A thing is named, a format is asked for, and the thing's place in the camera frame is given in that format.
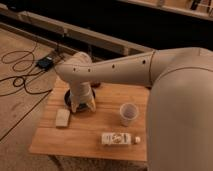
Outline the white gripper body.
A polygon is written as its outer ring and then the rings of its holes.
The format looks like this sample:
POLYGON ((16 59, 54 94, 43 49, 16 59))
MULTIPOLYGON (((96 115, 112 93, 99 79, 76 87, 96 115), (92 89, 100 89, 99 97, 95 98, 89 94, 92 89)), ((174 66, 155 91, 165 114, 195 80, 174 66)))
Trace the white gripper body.
POLYGON ((70 97, 71 109, 74 113, 77 112, 77 108, 81 104, 85 104, 93 112, 96 111, 96 103, 89 82, 71 83, 70 92, 72 93, 70 97))

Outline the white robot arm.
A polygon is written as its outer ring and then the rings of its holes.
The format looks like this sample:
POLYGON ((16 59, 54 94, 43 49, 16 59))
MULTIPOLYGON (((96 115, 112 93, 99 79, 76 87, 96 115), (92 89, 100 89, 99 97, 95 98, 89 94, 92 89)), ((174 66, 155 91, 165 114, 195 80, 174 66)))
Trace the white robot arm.
POLYGON ((56 72, 70 86, 73 108, 95 107, 91 82, 149 87, 148 171, 213 171, 213 51, 155 50, 96 63, 78 52, 56 72))

